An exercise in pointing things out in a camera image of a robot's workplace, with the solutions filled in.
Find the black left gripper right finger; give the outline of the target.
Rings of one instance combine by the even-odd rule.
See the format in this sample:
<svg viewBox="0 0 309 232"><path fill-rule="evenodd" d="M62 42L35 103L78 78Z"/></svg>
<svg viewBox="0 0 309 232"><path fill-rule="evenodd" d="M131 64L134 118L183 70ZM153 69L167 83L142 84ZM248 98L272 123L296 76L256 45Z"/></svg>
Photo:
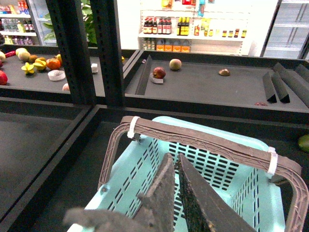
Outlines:
<svg viewBox="0 0 309 232"><path fill-rule="evenodd" d="M253 232L184 154L178 155L180 195L189 232Z"/></svg>

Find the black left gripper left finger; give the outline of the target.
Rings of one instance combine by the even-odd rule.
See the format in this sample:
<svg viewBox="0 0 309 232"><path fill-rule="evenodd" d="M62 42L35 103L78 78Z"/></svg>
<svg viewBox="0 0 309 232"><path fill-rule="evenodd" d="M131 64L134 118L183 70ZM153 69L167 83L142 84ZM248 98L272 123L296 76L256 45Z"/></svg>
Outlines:
<svg viewBox="0 0 309 232"><path fill-rule="evenodd" d="M133 218L109 210L71 208L65 225L78 224L96 232L172 232L174 220L174 164L166 153L146 194L138 194L141 207Z"/></svg>

